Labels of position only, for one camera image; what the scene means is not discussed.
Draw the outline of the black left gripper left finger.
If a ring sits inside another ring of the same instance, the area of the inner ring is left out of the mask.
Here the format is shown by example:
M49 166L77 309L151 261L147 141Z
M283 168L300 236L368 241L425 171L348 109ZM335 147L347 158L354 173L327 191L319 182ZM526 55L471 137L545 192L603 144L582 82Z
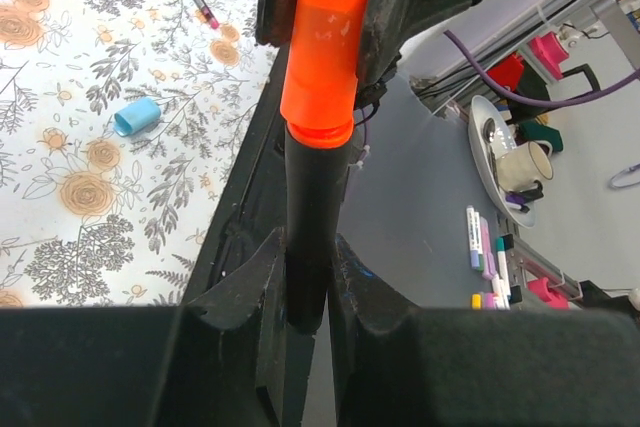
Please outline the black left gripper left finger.
M190 302L5 308L5 426L278 426L284 234Z

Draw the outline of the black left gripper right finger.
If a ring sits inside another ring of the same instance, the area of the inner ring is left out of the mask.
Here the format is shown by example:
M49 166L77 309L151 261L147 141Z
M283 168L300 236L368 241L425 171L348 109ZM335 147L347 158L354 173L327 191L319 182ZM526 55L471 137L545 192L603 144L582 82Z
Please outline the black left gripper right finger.
M423 308L336 241L341 426L635 426L639 331L602 310Z

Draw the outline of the orange pen cap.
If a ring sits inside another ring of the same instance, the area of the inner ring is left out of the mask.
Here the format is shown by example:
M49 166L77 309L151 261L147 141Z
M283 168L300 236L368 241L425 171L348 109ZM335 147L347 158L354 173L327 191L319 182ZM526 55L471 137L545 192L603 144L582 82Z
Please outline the orange pen cap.
M367 2L297 0L280 113L306 146L337 148L352 135Z

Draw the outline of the black orange marker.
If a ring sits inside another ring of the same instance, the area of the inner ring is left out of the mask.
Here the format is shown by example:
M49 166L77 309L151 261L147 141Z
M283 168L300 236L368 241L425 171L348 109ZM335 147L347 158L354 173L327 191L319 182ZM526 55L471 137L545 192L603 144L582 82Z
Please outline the black orange marker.
M285 134L287 321L300 334L322 323L351 147L319 149Z

